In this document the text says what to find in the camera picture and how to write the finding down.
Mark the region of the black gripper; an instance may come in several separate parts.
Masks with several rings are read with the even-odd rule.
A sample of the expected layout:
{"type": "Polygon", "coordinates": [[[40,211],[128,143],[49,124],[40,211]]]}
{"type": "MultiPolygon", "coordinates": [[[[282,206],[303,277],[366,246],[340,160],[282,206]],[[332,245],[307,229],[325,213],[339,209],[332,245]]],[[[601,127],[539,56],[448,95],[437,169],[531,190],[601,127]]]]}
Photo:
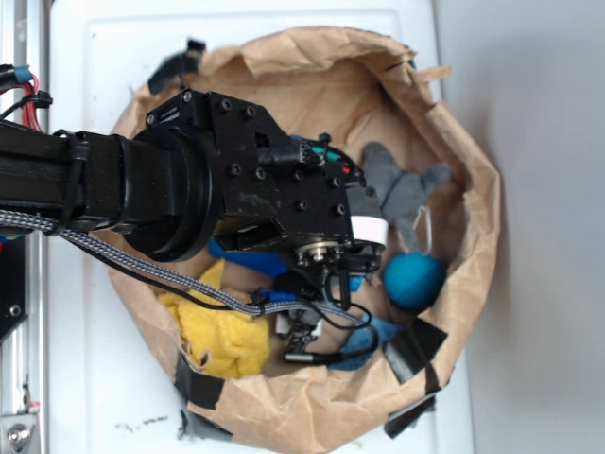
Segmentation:
{"type": "Polygon", "coordinates": [[[126,198],[143,205],[125,239],[154,261],[188,259],[209,241],[275,253],[297,293],[337,303],[380,267],[388,225],[361,168],[287,134],[262,106],[187,89],[147,114],[124,158],[126,198]]]}

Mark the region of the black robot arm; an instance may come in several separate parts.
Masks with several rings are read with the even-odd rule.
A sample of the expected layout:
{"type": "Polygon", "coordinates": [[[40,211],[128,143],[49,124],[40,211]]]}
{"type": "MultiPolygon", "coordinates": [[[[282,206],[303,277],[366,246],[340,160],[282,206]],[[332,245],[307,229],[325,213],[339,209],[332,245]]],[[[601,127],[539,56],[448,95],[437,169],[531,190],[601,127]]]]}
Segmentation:
{"type": "Polygon", "coordinates": [[[362,170],[259,105],[185,90],[128,139],[1,127],[1,207],[48,230],[110,230],[156,262],[208,242],[276,253],[314,290],[377,271],[388,223],[362,170]]]}

